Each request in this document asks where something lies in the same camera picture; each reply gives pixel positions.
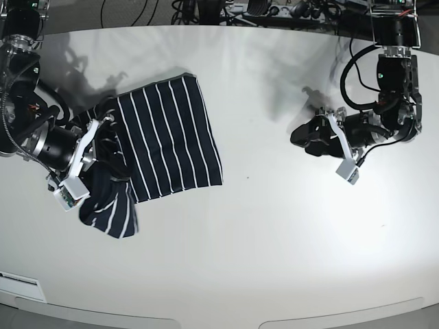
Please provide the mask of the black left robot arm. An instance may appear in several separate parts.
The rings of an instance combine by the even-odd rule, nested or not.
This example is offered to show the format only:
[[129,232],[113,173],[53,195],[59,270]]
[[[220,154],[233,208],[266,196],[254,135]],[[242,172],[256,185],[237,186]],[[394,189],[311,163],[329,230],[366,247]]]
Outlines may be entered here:
[[[344,108],[320,108],[290,135],[291,144],[312,156],[332,156],[360,168],[379,147],[408,143],[422,131],[422,96],[418,62],[412,54],[421,46],[415,1],[370,1],[373,44],[351,57],[340,77],[340,92],[356,114]],[[377,60],[378,99],[356,103],[347,93],[346,79],[363,56],[382,50]]]

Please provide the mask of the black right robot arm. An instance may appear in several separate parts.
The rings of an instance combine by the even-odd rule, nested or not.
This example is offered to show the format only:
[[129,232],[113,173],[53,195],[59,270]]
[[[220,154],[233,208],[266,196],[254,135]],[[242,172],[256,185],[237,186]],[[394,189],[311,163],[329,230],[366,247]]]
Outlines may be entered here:
[[110,148],[116,118],[106,95],[84,120],[72,119],[59,93],[40,78],[48,1],[1,2],[1,155],[18,155],[47,171],[48,189],[69,178],[86,184],[96,166],[126,182],[131,170]]

